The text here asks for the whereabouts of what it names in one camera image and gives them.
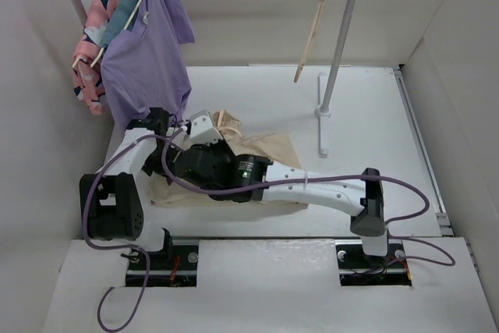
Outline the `beige trousers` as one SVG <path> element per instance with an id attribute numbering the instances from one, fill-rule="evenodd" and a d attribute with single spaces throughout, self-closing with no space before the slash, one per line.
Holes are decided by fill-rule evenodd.
<path id="1" fill-rule="evenodd" d="M 300 168 L 299 156 L 287 133 L 268 133 L 247 136 L 242 132 L 242 123 L 227 110 L 216 111 L 212 118 L 215 127 L 228 141 L 235 154 L 255 154 L 269 158 L 292 168 Z M 164 209 L 175 207 L 229 207 L 231 201 L 216 201 L 210 197 L 183 189 L 177 184 L 168 184 L 158 175 L 149 182 L 148 196 L 152 206 Z"/>

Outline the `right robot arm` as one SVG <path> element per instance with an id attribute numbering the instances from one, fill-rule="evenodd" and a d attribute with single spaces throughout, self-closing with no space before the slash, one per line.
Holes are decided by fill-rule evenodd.
<path id="1" fill-rule="evenodd" d="M 375 168 L 359 175 L 327 177 L 259 155 L 235 155 L 223 142 L 194 144 L 186 151 L 168 147 L 162 158 L 170 180 L 213 200 L 282 201 L 343 212 L 350 217 L 351 233 L 362 241 L 363 261 L 377 266 L 388 258 L 384 192 Z"/>

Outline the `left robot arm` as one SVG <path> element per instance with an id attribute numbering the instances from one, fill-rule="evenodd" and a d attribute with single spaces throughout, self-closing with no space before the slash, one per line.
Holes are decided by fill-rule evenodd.
<path id="1" fill-rule="evenodd" d="M 81 177 L 82 232 L 91 248 L 137 247 L 144 226 L 137 179 L 160 172 L 164 139 L 177 124 L 176 115 L 152 108 L 146 118 L 129 123 L 121 143 L 98 172 Z M 97 244 L 98 240 L 118 240 L 120 244 L 108 247 Z"/>

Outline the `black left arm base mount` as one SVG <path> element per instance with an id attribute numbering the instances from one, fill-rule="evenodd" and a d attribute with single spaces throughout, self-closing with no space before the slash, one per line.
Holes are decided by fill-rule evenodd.
<path id="1" fill-rule="evenodd" d="M 173 245 L 149 253 L 150 273 L 147 287 L 184 288 L 196 287 L 199 246 L 193 244 Z M 122 255 L 129 260 L 125 276 L 126 287 L 140 287 L 146 275 L 147 262 L 142 253 Z"/>

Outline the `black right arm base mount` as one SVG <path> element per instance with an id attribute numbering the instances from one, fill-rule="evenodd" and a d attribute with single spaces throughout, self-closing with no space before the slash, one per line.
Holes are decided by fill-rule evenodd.
<path id="1" fill-rule="evenodd" d="M 336 246 L 341 286 L 411 286 L 412 279 L 401 243 L 390 243 L 384 257 L 368 256 L 361 244 Z"/>

